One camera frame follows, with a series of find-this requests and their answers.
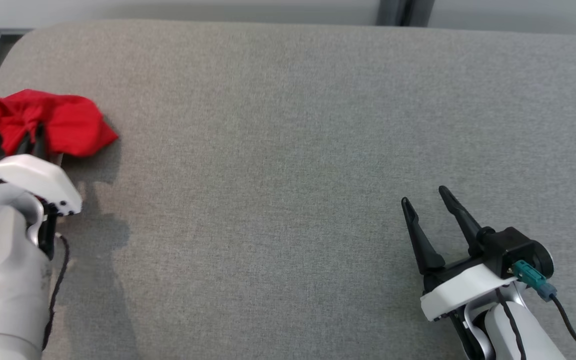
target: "cable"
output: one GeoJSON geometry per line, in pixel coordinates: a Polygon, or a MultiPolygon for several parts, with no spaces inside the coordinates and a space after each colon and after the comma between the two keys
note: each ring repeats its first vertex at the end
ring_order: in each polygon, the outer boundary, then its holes
{"type": "Polygon", "coordinates": [[[508,317],[510,321],[510,328],[512,328],[512,332],[514,336],[517,338],[517,347],[519,348],[519,355],[521,356],[521,360],[526,360],[526,350],[524,349],[524,342],[522,341],[522,336],[519,334],[519,328],[517,327],[517,322],[513,317],[513,313],[510,312],[510,307],[506,303],[506,299],[502,296],[501,291],[499,289],[495,289],[494,292],[496,293],[496,298],[499,300],[499,304],[503,307],[503,312],[505,312],[505,316],[508,317]]]}
{"type": "Polygon", "coordinates": [[[46,324],[46,328],[43,330],[43,345],[41,346],[41,351],[46,350],[48,345],[48,338],[50,338],[50,333],[53,331],[53,320],[55,319],[55,303],[57,302],[57,293],[59,292],[59,287],[64,281],[64,275],[66,275],[66,268],[68,262],[71,260],[71,246],[68,244],[68,240],[64,235],[59,232],[55,232],[55,236],[61,239],[63,243],[63,264],[57,276],[57,281],[54,283],[54,289],[52,290],[52,296],[50,297],[50,319],[46,324]]]}
{"type": "Polygon", "coordinates": [[[570,333],[570,335],[572,336],[574,341],[576,341],[576,332],[572,328],[572,325],[570,324],[570,320],[568,319],[568,315],[566,314],[566,310],[564,310],[562,303],[560,303],[560,299],[558,299],[557,296],[554,294],[551,294],[550,298],[552,299],[552,301],[557,306],[557,309],[559,310],[559,313],[561,314],[561,318],[564,320],[564,324],[566,324],[566,328],[568,329],[568,332],[570,333]]]}

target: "gray fabric surface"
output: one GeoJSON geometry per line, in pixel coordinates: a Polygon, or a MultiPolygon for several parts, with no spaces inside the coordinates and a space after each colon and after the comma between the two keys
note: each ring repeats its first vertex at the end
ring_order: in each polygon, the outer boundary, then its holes
{"type": "Polygon", "coordinates": [[[461,360],[400,206],[464,257],[439,185],[545,244],[576,326],[576,36],[71,23],[12,49],[0,96],[25,88],[87,96],[121,136],[64,162],[85,205],[47,360],[461,360]]]}

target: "white wall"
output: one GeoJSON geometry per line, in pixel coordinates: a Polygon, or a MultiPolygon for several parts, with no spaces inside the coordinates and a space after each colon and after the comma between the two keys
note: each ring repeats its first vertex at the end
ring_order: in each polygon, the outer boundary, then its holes
{"type": "Polygon", "coordinates": [[[379,0],[0,0],[0,29],[88,19],[374,25],[379,0]]]}
{"type": "Polygon", "coordinates": [[[576,0],[434,0],[428,27],[576,34],[576,0]]]}

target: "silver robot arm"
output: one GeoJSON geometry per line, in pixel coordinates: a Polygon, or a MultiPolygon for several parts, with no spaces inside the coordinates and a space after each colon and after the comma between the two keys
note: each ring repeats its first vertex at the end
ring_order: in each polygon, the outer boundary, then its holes
{"type": "MultiPolygon", "coordinates": [[[[527,360],[564,360],[526,307],[522,298],[526,283],[519,281],[513,271],[514,264],[525,264],[543,280],[550,278],[553,260],[546,248],[512,227],[500,232],[480,227],[445,186],[439,187],[439,193],[466,237],[470,256],[446,264],[419,226],[409,199],[402,199],[414,255],[423,275],[420,300],[426,319],[450,319],[469,360],[520,360],[517,333],[527,360]]],[[[540,296],[546,300],[547,294],[540,296]]]]}
{"type": "Polygon", "coordinates": [[[0,159],[0,360],[38,360],[49,321],[51,264],[38,248],[45,206],[82,210],[64,171],[28,154],[0,159]]]}

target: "gray upholstery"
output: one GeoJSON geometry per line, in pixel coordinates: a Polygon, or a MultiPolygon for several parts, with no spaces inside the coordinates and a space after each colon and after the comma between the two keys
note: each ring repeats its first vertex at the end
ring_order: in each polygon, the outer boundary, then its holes
{"type": "Polygon", "coordinates": [[[26,88],[94,100],[121,137],[64,162],[85,205],[59,225],[47,360],[461,360],[400,205],[464,257],[439,185],[546,245],[576,326],[576,36],[69,23],[10,52],[0,96],[26,88]]]}

